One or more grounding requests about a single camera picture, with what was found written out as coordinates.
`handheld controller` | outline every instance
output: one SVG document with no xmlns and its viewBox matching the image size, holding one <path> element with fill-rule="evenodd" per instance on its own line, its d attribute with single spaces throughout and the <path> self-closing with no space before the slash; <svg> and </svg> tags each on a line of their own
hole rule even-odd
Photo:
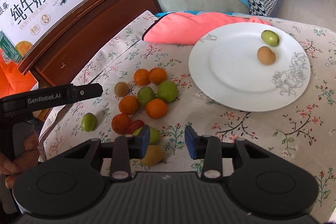
<svg viewBox="0 0 336 224">
<path fill-rule="evenodd" d="M 0 99 L 0 152 L 14 160 L 24 152 L 23 142 L 33 133 L 30 123 L 33 112 L 72 104 L 102 95 L 100 84 L 74 86 L 72 84 L 15 94 Z M 0 199 L 6 214 L 14 214 L 17 207 L 11 191 L 5 186 L 5 176 L 0 175 Z"/>
<path fill-rule="evenodd" d="M 144 126 L 138 136 L 111 143 L 91 139 L 24 172 L 13 189 L 22 213 L 14 223 L 318 224 L 309 215 L 319 190 L 315 178 L 243 138 L 222 143 L 187 126 L 190 157 L 204 159 L 200 177 L 196 172 L 132 177 L 130 159 L 144 157 L 149 135 Z M 110 175 L 103 177 L 106 158 L 112 159 Z M 234 168 L 227 177 L 223 158 L 231 158 Z"/>
</svg>

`table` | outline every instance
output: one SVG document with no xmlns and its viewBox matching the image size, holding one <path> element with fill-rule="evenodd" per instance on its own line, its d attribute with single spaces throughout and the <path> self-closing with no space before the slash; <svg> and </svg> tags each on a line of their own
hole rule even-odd
<svg viewBox="0 0 336 224">
<path fill-rule="evenodd" d="M 139 110 L 132 120 L 142 119 L 160 130 L 159 142 L 165 150 L 163 162 L 147 167 L 131 160 L 132 172 L 188 171 L 201 172 L 203 161 L 192 160 L 184 143 L 184 127 L 192 124 L 200 134 L 212 134 L 224 142 L 243 136 L 278 156 L 306 169 L 316 177 L 319 196 L 312 215 L 327 222 L 336 206 L 336 34 L 316 26 L 274 18 L 262 18 L 274 27 L 294 37 L 305 49 L 311 63 L 311 79 L 305 93 L 294 103 L 269 112 L 243 112 L 227 108 L 205 96 L 193 83 L 188 68 L 192 46 L 150 44 L 141 39 L 144 31 L 156 19 L 145 12 L 113 37 L 81 70 L 72 83 L 100 83 L 99 98 L 56 107 L 49 115 L 40 136 L 41 161 L 54 157 L 89 138 L 113 141 L 117 135 L 111 129 L 112 117 L 119 114 L 114 85 L 125 81 L 130 94 L 140 87 L 133 82 L 139 68 L 166 69 L 169 79 L 179 90 L 167 114 L 150 119 Z M 94 132 L 81 130 L 81 118 L 91 112 L 97 116 Z M 232 173 L 230 160 L 225 160 L 224 175 Z M 109 173 L 109 161 L 101 170 Z"/>
</svg>

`blue pillow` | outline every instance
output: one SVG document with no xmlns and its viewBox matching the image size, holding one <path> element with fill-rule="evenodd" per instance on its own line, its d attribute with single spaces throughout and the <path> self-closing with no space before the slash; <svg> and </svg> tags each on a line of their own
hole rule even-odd
<svg viewBox="0 0 336 224">
<path fill-rule="evenodd" d="M 183 13 L 189 13 L 189 14 L 193 14 L 193 15 L 199 15 L 199 14 L 207 13 L 207 12 L 201 12 L 201 11 L 179 11 L 179 12 L 162 12 L 162 13 L 157 13 L 157 14 L 155 14 L 155 16 L 157 18 L 160 18 L 160 17 L 165 16 L 165 15 L 170 14 L 170 13 L 181 13 L 181 12 L 183 12 Z"/>
</svg>

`pink towel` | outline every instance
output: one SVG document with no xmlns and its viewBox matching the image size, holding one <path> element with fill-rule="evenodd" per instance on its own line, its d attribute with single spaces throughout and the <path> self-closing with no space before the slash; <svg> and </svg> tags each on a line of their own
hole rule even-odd
<svg viewBox="0 0 336 224">
<path fill-rule="evenodd" d="M 228 16 L 223 13 L 170 13 L 157 20 L 142 36 L 151 43 L 195 45 L 208 32 L 227 24 L 255 22 L 271 25 L 256 17 L 250 19 Z"/>
</svg>

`human hand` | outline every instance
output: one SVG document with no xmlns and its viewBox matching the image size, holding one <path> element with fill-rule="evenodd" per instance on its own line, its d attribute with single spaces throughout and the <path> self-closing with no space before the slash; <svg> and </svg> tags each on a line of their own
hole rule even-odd
<svg viewBox="0 0 336 224">
<path fill-rule="evenodd" d="M 3 153 L 0 153 L 0 174 L 8 175 L 5 180 L 8 189 L 13 188 L 14 182 L 20 173 L 37 165 L 40 156 L 38 145 L 39 139 L 34 132 L 25 139 L 23 143 L 25 152 L 21 157 L 10 161 Z"/>
</svg>

